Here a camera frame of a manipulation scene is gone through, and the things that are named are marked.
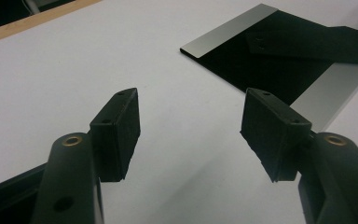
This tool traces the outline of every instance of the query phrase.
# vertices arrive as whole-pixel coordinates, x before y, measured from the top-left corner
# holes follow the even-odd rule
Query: white table surface
[[[239,133],[245,94],[179,52],[259,3],[104,0],[0,40],[0,182],[137,87],[142,133],[126,180],[103,184],[105,223],[305,223],[297,181],[270,183]],[[263,3],[358,29],[358,1]],[[358,91],[326,130],[358,145]]]

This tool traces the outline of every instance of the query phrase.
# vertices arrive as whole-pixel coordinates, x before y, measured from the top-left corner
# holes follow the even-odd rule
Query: black object
[[[358,224],[358,147],[310,122],[267,91],[248,89],[241,134],[271,181],[302,176],[299,192],[308,224]]]
[[[0,0],[0,26],[30,16],[21,0]]]
[[[89,133],[57,139],[48,162],[0,184],[0,223],[103,223],[101,181],[120,181],[140,135],[136,89],[118,92]]]
[[[358,63],[358,31],[345,26],[253,32],[246,40],[251,53]]]
[[[39,10],[41,12],[47,11],[47,10],[50,10],[52,8],[68,4],[68,3],[73,2],[73,1],[75,1],[75,0],[57,0],[55,2],[52,2],[52,3],[49,3],[47,5],[44,5],[44,6],[40,7]]]
[[[270,7],[257,6],[249,12],[255,17],[266,8]],[[217,29],[246,22],[237,18]],[[198,46],[208,45],[211,34],[204,35],[208,38]],[[276,10],[200,57],[184,47],[181,52],[242,91],[269,91],[290,105],[334,62],[358,63],[358,31],[327,28]]]

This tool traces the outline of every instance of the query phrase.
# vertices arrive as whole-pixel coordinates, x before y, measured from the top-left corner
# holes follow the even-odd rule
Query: wooden edge
[[[100,1],[101,0],[75,0],[73,2],[35,14],[22,20],[13,21],[12,23],[0,26],[0,39],[28,30],[39,24],[54,20],[60,16]]]

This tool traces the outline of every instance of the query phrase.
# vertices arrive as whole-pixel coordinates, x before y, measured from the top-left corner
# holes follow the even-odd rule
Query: screw hole
[[[62,141],[62,144],[66,147],[71,147],[79,144],[82,141],[80,136],[69,136]]]
[[[54,204],[54,211],[63,212],[68,210],[74,204],[72,197],[62,197]]]
[[[336,145],[336,146],[339,146],[339,147],[347,145],[347,142],[344,139],[342,139],[342,138],[340,138],[338,136],[329,135],[329,136],[326,136],[324,139],[328,143]]]

